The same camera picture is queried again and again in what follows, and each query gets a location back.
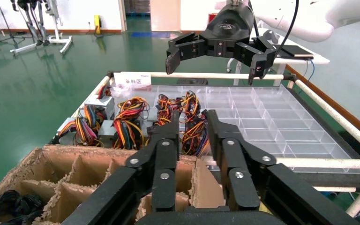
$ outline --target white wheeled base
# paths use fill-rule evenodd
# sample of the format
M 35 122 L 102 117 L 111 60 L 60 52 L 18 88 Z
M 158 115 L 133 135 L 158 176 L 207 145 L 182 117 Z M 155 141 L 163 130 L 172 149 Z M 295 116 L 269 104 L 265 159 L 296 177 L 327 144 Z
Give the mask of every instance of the white wheeled base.
M 21 48 L 16 48 L 16 49 L 12 49 L 10 50 L 10 52 L 13 54 L 13 55 L 16 55 L 20 52 L 24 52 L 24 51 L 28 51 L 28 50 L 31 50 L 31 49 L 35 49 L 37 47 L 37 44 L 36 43 L 33 43 L 31 45 L 27 45 L 27 46 L 24 46 L 24 47 L 21 47 Z
M 50 37 L 49 42 L 51 44 L 64 44 L 64 47 L 60 50 L 61 54 L 65 54 L 69 45 L 72 43 L 72 36 L 69 36 L 68 39 L 57 39 L 56 37 Z

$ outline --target white table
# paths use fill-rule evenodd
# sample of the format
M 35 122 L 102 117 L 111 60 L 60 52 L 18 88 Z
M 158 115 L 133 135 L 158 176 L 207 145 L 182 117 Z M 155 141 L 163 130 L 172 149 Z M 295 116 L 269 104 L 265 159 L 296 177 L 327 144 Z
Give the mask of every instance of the white table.
M 262 35 L 264 34 L 267 30 L 267 28 L 259 28 L 259 34 Z M 278 40 L 278 44 L 281 44 L 282 41 L 284 40 L 284 37 L 279 35 L 279 40 Z M 256 37 L 256 33 L 255 33 L 255 29 L 252 29 L 252 32 L 250 33 L 250 38 L 255 38 Z M 289 39 L 287 39 L 285 41 L 285 45 L 298 45 L 300 48 L 306 50 L 306 51 L 309 51 L 311 52 L 313 55 L 314 55 L 314 59 L 312 60 L 314 64 L 328 64 L 330 62 L 329 59 L 321 56 L 320 54 L 317 54 L 299 44 L 297 44 L 296 42 L 294 41 L 291 41 Z M 276 71 L 276 74 L 284 74 L 284 71 L 285 71 L 285 67 L 287 64 L 307 64 L 307 63 L 311 63 L 310 61 L 307 61 L 306 60 L 292 60 L 292 59 L 282 59 L 282 58 L 276 58 L 274 60 L 274 69 Z M 241 66 L 242 66 L 242 63 L 238 62 L 237 64 L 237 68 L 236 68 L 236 71 L 235 73 L 236 74 L 240 74 L 241 73 Z M 238 79 L 234 79 L 234 85 L 238 85 L 238 82 L 239 80 Z M 274 81 L 274 86 L 279 86 L 281 83 L 281 80 L 275 80 Z

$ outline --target wooden baseboard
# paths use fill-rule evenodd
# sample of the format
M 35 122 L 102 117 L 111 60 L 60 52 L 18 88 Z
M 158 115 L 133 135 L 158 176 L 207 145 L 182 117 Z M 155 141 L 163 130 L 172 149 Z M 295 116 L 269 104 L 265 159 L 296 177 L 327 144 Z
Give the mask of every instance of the wooden baseboard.
M 3 32 L 8 33 L 8 29 L 2 29 Z M 10 29 L 12 32 L 29 32 L 28 29 Z M 54 30 L 46 30 L 49 34 L 54 34 Z M 93 34 L 94 30 L 60 30 L 60 32 L 65 34 Z M 112 33 L 121 33 L 121 30 L 101 30 L 103 34 L 112 34 Z
M 202 33 L 202 30 L 197 30 L 197 31 L 195 31 L 195 30 L 180 30 L 180 32 L 183 34 L 187 34 L 190 32 L 195 32 L 196 34 L 200 34 L 200 33 Z
M 344 118 L 346 118 L 350 123 L 352 123 L 356 128 L 360 130 L 360 120 L 357 119 L 354 115 L 348 112 L 345 108 L 339 105 L 336 101 L 334 101 L 331 97 L 321 91 L 317 86 L 308 82 L 308 80 L 303 77 L 300 73 L 298 73 L 291 66 L 286 65 L 286 69 L 291 73 L 296 74 L 297 78 L 305 83 L 311 90 L 313 90 L 319 97 L 321 97 L 325 102 L 327 102 L 330 106 L 332 106 L 338 113 L 340 113 Z

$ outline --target colorful wire bundle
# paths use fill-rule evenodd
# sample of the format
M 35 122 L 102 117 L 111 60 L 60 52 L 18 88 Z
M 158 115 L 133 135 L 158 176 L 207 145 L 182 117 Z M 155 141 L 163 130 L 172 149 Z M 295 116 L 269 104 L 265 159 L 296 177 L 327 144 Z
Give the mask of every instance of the colorful wire bundle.
M 186 96 L 181 101 L 182 111 L 184 112 L 185 122 L 190 122 L 195 116 L 199 115 L 201 105 L 198 97 L 192 91 L 187 91 Z
M 196 94 L 187 91 L 181 101 L 182 111 L 185 114 L 184 120 L 186 130 L 182 142 L 182 152 L 187 155 L 201 157 L 209 145 L 207 137 L 207 120 L 205 111 L 199 115 L 201 104 Z
M 91 105 L 86 105 L 83 110 L 85 116 L 79 115 L 75 120 L 67 123 L 58 135 L 61 137 L 72 129 L 76 131 L 73 140 L 74 145 L 104 147 L 97 137 L 97 133 L 103 120 L 107 119 L 104 110 L 95 108 Z
M 98 91 L 98 97 L 97 99 L 102 99 L 103 96 L 111 96 L 111 92 L 110 92 L 110 85 L 105 84 L 104 86 L 102 86 L 100 88 L 100 90 Z
M 141 129 L 134 124 L 134 121 L 140 116 L 141 112 L 149 110 L 147 101 L 142 97 L 133 97 L 118 104 L 120 108 L 118 116 L 115 117 L 113 125 L 117 130 L 118 138 L 114 142 L 114 148 L 138 149 L 144 142 L 144 136 Z M 136 140 L 133 129 L 140 134 L 142 142 Z
M 158 109 L 157 118 L 158 122 L 155 125 L 161 126 L 171 121 L 173 110 L 182 110 L 181 107 L 182 98 L 169 99 L 166 95 L 160 94 L 158 96 Z

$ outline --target cardboard box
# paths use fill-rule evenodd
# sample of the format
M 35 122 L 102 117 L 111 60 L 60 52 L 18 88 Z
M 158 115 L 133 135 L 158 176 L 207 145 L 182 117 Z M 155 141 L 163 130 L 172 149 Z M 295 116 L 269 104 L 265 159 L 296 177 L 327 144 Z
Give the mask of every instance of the cardboard box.
M 42 216 L 33 224 L 60 224 L 134 153 L 133 150 L 59 145 L 34 149 L 0 182 L 0 195 L 11 189 L 22 195 L 39 195 L 46 205 Z M 221 187 L 205 163 L 195 157 L 180 157 L 176 182 L 177 211 L 189 205 L 197 208 L 224 205 Z M 135 220 L 151 213 L 151 198 L 150 194 L 141 199 Z

